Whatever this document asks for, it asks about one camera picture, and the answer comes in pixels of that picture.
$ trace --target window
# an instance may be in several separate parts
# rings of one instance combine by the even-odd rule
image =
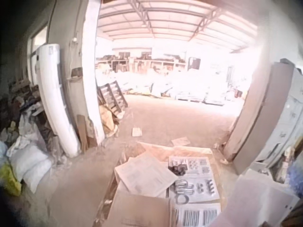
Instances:
[[[36,63],[37,63],[37,55],[36,50],[46,43],[46,33],[47,26],[41,29],[36,35],[34,35],[30,39],[30,68],[31,68],[31,77],[29,80],[32,82],[32,85],[38,84],[37,74],[36,74]]]

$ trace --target concrete floor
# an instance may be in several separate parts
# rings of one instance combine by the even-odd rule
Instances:
[[[52,169],[33,195],[24,187],[15,209],[29,226],[91,227],[99,202],[104,197],[121,152],[136,141],[172,147],[171,140],[187,137],[192,147],[212,148],[228,132],[239,110],[234,104],[223,107],[200,103],[126,96],[129,108],[119,125],[119,136],[105,141],[105,147],[92,148],[71,160],[71,165]],[[142,137],[132,137],[140,127]],[[222,158],[214,151],[217,160]],[[237,175],[232,165],[218,162],[228,196]]]

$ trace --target cabinet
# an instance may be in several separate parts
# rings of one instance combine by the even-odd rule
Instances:
[[[303,76],[293,65],[273,64],[263,105],[234,159],[237,172],[241,174],[256,161],[273,165],[301,135],[302,111]]]

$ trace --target ceiling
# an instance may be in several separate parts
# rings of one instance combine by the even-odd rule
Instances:
[[[116,0],[102,3],[98,36],[110,40],[165,38],[237,50],[254,43],[257,26],[197,0]]]

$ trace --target yellow bag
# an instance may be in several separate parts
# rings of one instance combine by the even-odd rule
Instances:
[[[4,164],[0,168],[0,180],[9,194],[14,196],[21,194],[21,183],[15,179],[10,164]]]

